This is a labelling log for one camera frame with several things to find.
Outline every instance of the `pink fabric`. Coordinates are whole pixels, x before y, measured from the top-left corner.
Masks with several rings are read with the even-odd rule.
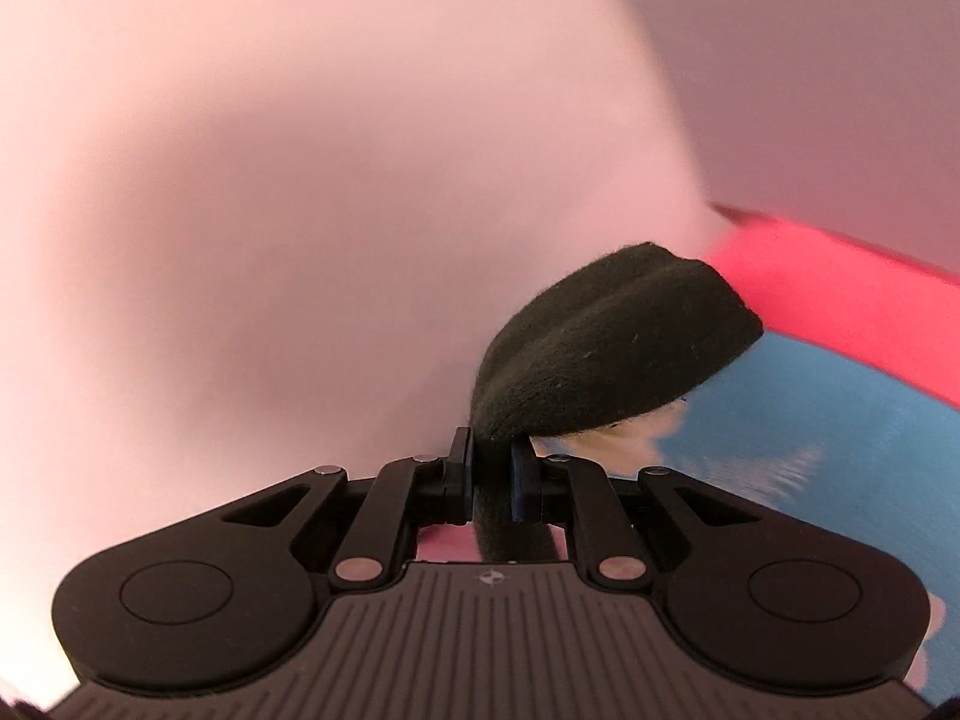
[[[769,330],[960,407],[960,283],[800,225],[748,220],[709,258]],[[472,527],[430,528],[419,560],[479,560]]]

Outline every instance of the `black knit fabric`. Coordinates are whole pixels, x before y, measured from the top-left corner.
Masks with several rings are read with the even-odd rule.
[[[561,436],[647,413],[763,333],[706,263],[654,244],[614,252],[534,298],[496,335],[472,394],[481,440]]]

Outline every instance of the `logo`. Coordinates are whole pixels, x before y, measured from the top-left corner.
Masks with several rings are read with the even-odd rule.
[[[493,587],[495,584],[500,584],[501,581],[504,581],[507,577],[491,568],[488,571],[484,571],[477,579],[482,581],[483,584],[486,584],[486,586]]]

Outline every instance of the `black fabric object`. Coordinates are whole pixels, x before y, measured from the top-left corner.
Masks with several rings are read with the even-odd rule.
[[[699,260],[626,247],[538,295],[497,333],[477,373],[473,523],[486,562],[557,560],[546,525],[512,521],[509,442],[651,412],[723,370],[760,318]]]

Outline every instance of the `circular button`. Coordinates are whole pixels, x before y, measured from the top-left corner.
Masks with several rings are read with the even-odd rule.
[[[762,610],[793,622],[840,619],[853,611],[862,595],[853,576],[819,560],[770,563],[755,571],[749,586]]]
[[[133,574],[120,589],[120,600],[145,622],[182,625],[218,613],[232,594],[233,581],[215,565],[173,560]]]
[[[600,575],[613,581],[632,581],[640,579],[646,572],[647,566],[643,560],[627,555],[614,555],[602,560],[597,566]]]
[[[372,557],[348,557],[337,564],[334,572],[344,581],[371,581],[383,573],[383,566]]]

